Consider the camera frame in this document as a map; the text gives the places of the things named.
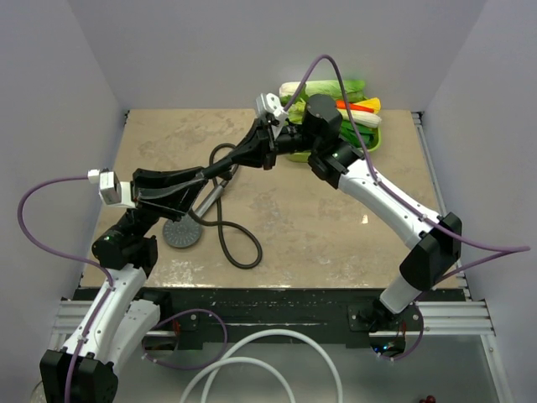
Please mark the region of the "grey shower head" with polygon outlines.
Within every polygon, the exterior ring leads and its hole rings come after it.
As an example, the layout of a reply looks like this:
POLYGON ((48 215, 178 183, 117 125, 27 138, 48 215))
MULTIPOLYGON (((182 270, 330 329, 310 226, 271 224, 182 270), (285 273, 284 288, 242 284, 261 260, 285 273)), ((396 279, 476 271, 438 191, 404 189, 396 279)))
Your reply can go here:
MULTIPOLYGON (((222 181, 214 187, 196 208, 197 217, 203 218, 205 216, 208 210, 221 198, 228 183, 229 181, 222 181)), ((202 226, 188 215, 177 222, 168 220, 163 226, 164 241, 175 249, 187 249, 194 246, 201 239, 202 232, 202 226)))

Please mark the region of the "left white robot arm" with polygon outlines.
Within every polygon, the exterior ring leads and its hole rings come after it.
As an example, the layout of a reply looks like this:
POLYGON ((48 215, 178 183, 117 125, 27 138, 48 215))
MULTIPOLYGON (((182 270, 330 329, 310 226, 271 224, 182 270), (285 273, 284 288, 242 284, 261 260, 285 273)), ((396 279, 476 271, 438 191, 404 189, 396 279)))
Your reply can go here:
POLYGON ((149 229, 160 219, 181 219, 207 183, 201 167, 176 171, 138 169, 130 181, 115 172, 89 170, 103 203, 123 216, 92 246, 106 279, 89 310, 61 348, 40 361, 48 402, 111 402, 119 375, 151 327, 167 328, 174 309, 163 301, 137 299, 158 258, 149 229))

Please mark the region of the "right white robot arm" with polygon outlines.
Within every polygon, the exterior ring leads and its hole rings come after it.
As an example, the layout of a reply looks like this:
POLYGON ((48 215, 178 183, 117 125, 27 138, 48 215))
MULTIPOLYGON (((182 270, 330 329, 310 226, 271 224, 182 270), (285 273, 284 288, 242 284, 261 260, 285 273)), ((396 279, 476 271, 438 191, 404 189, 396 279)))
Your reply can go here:
POLYGON ((284 109, 272 94, 261 95, 257 104, 248 134, 226 157, 203 169, 203 176, 221 176, 233 165, 269 170, 281 154, 309 151, 308 164, 320 180, 374 212, 409 249, 399 275, 373 310, 379 327, 394 329, 404 319, 403 310, 460 258, 461 219, 422 206, 370 167, 364 152, 341 137, 343 118, 327 95, 309 98, 300 125, 283 124, 284 109))

